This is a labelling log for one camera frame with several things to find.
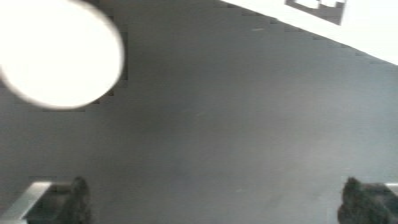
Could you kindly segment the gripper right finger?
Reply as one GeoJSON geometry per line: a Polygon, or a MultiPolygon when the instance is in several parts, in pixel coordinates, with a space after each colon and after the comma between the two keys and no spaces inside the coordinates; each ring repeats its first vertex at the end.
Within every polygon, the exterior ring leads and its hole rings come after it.
{"type": "Polygon", "coordinates": [[[349,178],[338,209],[340,224],[398,224],[398,183],[349,178]]]}

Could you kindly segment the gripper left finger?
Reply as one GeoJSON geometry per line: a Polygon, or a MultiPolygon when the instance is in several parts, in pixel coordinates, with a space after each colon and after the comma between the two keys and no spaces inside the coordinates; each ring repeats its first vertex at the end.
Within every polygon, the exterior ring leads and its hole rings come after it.
{"type": "Polygon", "coordinates": [[[0,224],[93,224],[86,179],[36,181],[0,215],[0,224]]]}

